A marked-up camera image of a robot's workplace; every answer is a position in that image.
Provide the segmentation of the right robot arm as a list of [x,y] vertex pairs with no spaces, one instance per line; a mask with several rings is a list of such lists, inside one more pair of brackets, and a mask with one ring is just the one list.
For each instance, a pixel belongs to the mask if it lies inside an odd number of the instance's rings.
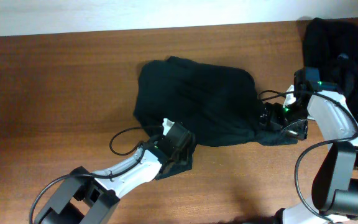
[[[271,104],[271,98],[285,101]],[[294,181],[300,203],[282,208],[273,223],[344,223],[358,220],[358,123],[346,104],[343,88],[322,78],[317,68],[305,67],[295,72],[294,84],[285,92],[271,91],[263,98],[260,124],[290,138],[304,140],[308,119],[316,121],[324,140],[306,148],[298,157]],[[318,147],[328,153],[317,172],[311,196],[304,198],[299,185],[302,159]]]

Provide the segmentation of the black t-shirt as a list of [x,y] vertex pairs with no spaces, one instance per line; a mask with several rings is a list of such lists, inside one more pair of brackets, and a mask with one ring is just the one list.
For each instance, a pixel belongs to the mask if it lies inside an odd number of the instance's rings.
[[281,131],[264,130],[252,75],[240,68],[171,56],[140,69],[134,116],[150,136],[167,118],[195,135],[202,146],[257,142],[263,146],[297,144]]

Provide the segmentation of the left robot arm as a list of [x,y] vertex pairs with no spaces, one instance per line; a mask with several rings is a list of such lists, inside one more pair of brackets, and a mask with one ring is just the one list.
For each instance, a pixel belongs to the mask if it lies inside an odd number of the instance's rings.
[[90,172],[80,166],[51,181],[31,205],[29,223],[107,223],[131,190],[190,170],[195,135],[167,118],[158,129],[112,167]]

